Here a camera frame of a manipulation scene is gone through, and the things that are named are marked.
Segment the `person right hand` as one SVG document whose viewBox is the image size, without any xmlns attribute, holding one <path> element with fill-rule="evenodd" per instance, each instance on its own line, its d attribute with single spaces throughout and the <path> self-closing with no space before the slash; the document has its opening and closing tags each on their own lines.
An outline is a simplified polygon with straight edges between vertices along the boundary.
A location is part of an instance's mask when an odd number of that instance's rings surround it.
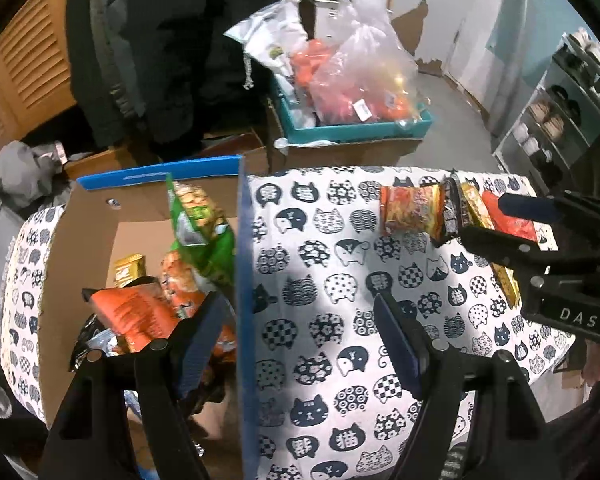
<svg viewBox="0 0 600 480">
<path fill-rule="evenodd" d="M 597 342 L 588 341 L 586 343 L 586 360 L 582 378 L 589 386 L 600 382 L 600 344 Z"/>
</svg>

